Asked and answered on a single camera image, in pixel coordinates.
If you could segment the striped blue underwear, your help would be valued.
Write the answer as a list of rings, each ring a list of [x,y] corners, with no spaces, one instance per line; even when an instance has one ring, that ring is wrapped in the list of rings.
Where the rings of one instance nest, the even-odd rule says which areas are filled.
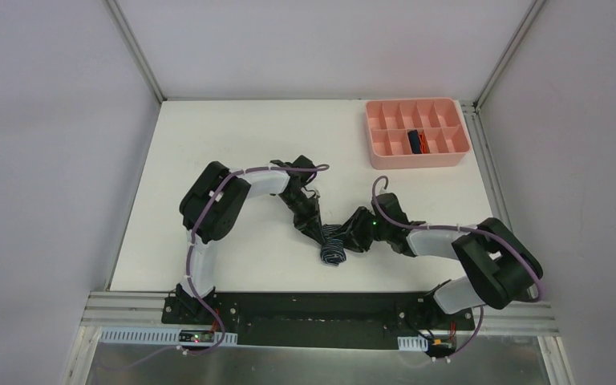
[[[343,232],[340,230],[339,225],[322,226],[324,242],[322,243],[319,257],[323,264],[338,267],[347,259],[342,236]]]

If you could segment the navy orange underwear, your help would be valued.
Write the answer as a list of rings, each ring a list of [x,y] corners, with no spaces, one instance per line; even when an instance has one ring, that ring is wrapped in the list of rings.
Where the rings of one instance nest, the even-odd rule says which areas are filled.
[[[407,139],[411,149],[411,153],[422,155],[428,152],[424,134],[420,130],[410,130],[407,132]]]

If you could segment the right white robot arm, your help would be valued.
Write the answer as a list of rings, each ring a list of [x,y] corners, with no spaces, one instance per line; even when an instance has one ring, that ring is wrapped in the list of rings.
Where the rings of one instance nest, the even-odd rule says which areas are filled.
[[[458,261],[464,276],[439,284],[421,299],[424,321],[436,329],[464,309],[501,310],[526,301],[528,289],[543,277],[539,261],[502,221],[489,217],[475,226],[411,221],[392,192],[373,198],[369,209],[359,207],[342,225],[324,225],[322,235],[321,259],[330,265],[344,262],[347,250],[365,253],[376,241],[407,257]]]

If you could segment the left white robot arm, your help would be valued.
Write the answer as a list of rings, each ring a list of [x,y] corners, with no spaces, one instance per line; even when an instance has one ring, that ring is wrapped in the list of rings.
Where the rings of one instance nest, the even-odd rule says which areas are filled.
[[[215,244],[229,234],[246,201],[280,197],[294,215],[294,228],[320,245],[324,243],[318,193],[309,195],[306,186],[329,168],[327,164],[313,164],[305,156],[289,163],[272,160],[252,168],[227,168],[219,161],[206,166],[179,206],[188,232],[180,284],[186,299],[181,312],[191,323],[203,324],[216,313],[207,299],[214,291],[208,269],[214,265]]]

